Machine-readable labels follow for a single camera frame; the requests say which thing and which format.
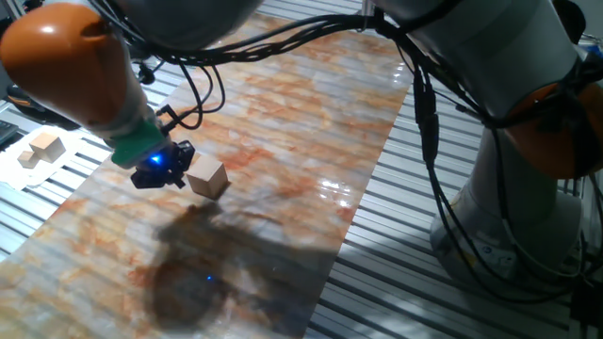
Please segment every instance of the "blue led light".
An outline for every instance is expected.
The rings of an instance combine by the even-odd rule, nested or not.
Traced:
[[[151,156],[151,161],[153,161],[157,165],[161,164],[161,160],[162,160],[161,155],[153,155],[153,156]]]

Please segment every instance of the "white label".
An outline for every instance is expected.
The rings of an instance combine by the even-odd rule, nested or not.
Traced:
[[[467,258],[470,258],[469,263],[472,264],[473,268],[479,273],[490,274],[488,271],[478,262],[473,255],[473,250],[467,245],[464,240],[461,240],[461,248],[465,251]],[[483,261],[492,268],[496,273],[504,278],[511,278],[515,268],[516,255],[512,250],[502,250],[492,245],[489,245],[480,240],[473,240],[478,254]]]

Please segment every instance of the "marble-pattern mat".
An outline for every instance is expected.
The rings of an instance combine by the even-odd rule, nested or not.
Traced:
[[[346,32],[220,66],[227,105],[171,133],[224,162],[220,200],[136,190],[107,160],[0,264],[0,337],[301,337],[404,99],[398,65]],[[194,105],[188,84],[167,103]]]

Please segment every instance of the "black cable bundle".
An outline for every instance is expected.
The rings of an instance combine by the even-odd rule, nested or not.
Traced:
[[[94,7],[103,15],[103,17],[105,17],[108,21],[111,22],[111,24],[113,24],[116,28],[122,31],[122,35],[128,43],[135,46],[139,50],[144,51],[145,53],[156,56],[157,58],[161,59],[162,62],[168,62],[170,64],[179,65],[180,69],[184,73],[188,83],[191,86],[197,104],[194,108],[182,112],[180,114],[176,114],[168,105],[161,108],[157,112],[157,114],[167,113],[172,118],[172,121],[163,126],[162,128],[162,132],[166,135],[176,125],[180,125],[183,128],[191,130],[197,129],[201,126],[203,122],[204,114],[217,112],[224,106],[226,101],[224,85],[222,84],[220,73],[218,72],[216,66],[229,62],[259,61],[267,57],[287,53],[295,48],[306,44],[307,42],[339,31],[346,31],[352,29],[375,29],[379,34],[383,35],[386,38],[389,38],[390,40],[393,40],[396,43],[399,49],[400,56],[402,58],[404,58],[402,50],[406,52],[411,58],[411,61],[415,67],[413,70],[411,70],[411,72],[413,73],[415,78],[414,87],[416,97],[416,123],[419,126],[420,135],[422,139],[423,159],[425,160],[427,166],[427,171],[429,173],[430,182],[432,185],[432,190],[440,217],[442,219],[446,231],[448,232],[448,235],[450,236],[453,242],[455,249],[459,253],[463,253],[459,240],[456,238],[454,232],[452,231],[448,223],[448,219],[446,218],[444,208],[446,208],[446,210],[448,211],[451,219],[454,221],[456,228],[460,231],[461,236],[464,238],[475,257],[493,277],[495,277],[499,281],[508,284],[509,286],[531,294],[541,295],[542,297],[537,299],[511,299],[505,296],[501,296],[482,281],[481,277],[478,275],[478,273],[476,273],[472,265],[469,264],[468,259],[464,255],[460,254],[460,258],[464,262],[471,276],[485,291],[487,291],[493,297],[514,303],[538,303],[552,300],[559,296],[570,293],[573,287],[576,285],[577,279],[574,279],[572,282],[570,282],[567,286],[565,286],[558,292],[547,293],[541,290],[526,288],[525,286],[521,286],[516,282],[509,281],[508,279],[505,279],[504,277],[500,276],[485,263],[483,258],[481,258],[475,245],[464,230],[463,225],[461,224],[459,219],[457,219],[454,210],[450,206],[450,203],[448,202],[448,199],[446,198],[442,187],[439,184],[434,167],[439,138],[439,122],[438,116],[437,114],[435,114],[435,94],[441,95],[442,97],[451,100],[454,104],[456,104],[457,110],[464,112],[469,116],[479,120],[486,128],[489,128],[493,131],[495,146],[497,149],[497,191],[498,200],[500,203],[500,214],[503,220],[509,222],[509,224],[511,224],[511,222],[509,221],[506,186],[504,185],[504,174],[502,172],[502,156],[497,136],[497,129],[508,128],[519,123],[541,118],[547,113],[549,113],[552,108],[551,106],[535,105],[534,108],[530,110],[529,114],[511,117],[508,119],[496,119],[490,116],[485,111],[485,109],[476,104],[469,97],[469,95],[465,93],[465,91],[458,84],[457,81],[452,80],[452,78],[447,75],[445,70],[443,70],[439,65],[435,64],[430,58],[425,56],[423,52],[418,49],[418,47],[406,36],[406,34],[408,34],[409,32],[412,32],[413,30],[416,30],[424,25],[430,24],[444,17],[449,12],[451,12],[461,2],[461,0],[444,1],[440,4],[440,6],[426,13],[424,16],[403,23],[399,27],[388,23],[384,19],[383,11],[377,8],[375,11],[375,15],[372,17],[360,15],[323,15],[287,24],[281,28],[262,34],[260,36],[243,40],[237,43],[229,44],[223,47],[192,52],[174,50],[149,42],[142,37],[142,35],[138,32],[134,25],[128,21],[128,19],[119,11],[119,9],[110,3],[110,0],[90,1],[94,5]],[[276,42],[265,42],[268,39],[274,38],[280,34],[290,32],[295,29],[297,29],[298,31],[284,40]],[[186,66],[199,67],[207,76],[209,84],[208,91],[203,98],[201,98],[195,84],[193,83],[190,75],[188,74]],[[204,104],[206,103],[207,99],[210,97],[214,89],[214,81],[212,75],[206,69],[207,67],[211,68],[211,70],[213,71],[221,91],[220,103],[216,107],[210,109],[205,109]],[[586,77],[592,76],[592,73],[593,72],[587,73]],[[464,104],[458,103],[450,99],[446,95],[433,90],[430,76],[434,76],[447,88],[449,88],[453,93],[458,95],[459,98],[461,98],[461,100],[464,102]],[[196,121],[196,123],[193,125],[183,123],[183,119],[193,113],[198,114],[198,120]],[[600,190],[598,190],[598,186],[596,185],[596,181],[594,180],[594,178],[591,178],[591,180],[593,181],[597,189],[597,209],[599,211],[601,219],[603,220],[603,208],[601,208],[600,206],[601,200],[603,200],[603,194],[601,194]],[[589,275],[593,274],[596,270],[600,269],[603,266],[603,251],[599,253],[596,262],[591,267],[589,267],[589,269],[585,269],[584,257],[586,249],[584,246],[583,234],[580,235],[580,241],[582,244],[582,247],[580,249],[582,252],[582,261],[580,262],[579,268],[581,273],[580,277],[583,279],[587,279]],[[517,255],[520,259],[519,263],[525,267],[528,267],[526,263],[524,263],[521,255],[519,254],[520,251],[517,250],[516,252],[518,253]]]

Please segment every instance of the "wooden cube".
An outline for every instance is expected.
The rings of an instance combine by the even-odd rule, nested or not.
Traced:
[[[24,167],[24,169],[33,169],[36,167],[36,165],[38,165],[38,161],[40,161],[40,158],[35,152],[23,151],[21,155],[19,155],[18,160],[19,163],[21,163],[21,166]]]
[[[187,171],[188,182],[193,192],[215,200],[228,185],[226,169],[218,159],[200,155]]]
[[[54,163],[65,153],[65,146],[60,138],[50,133],[42,133],[29,143],[36,155],[49,163]]]

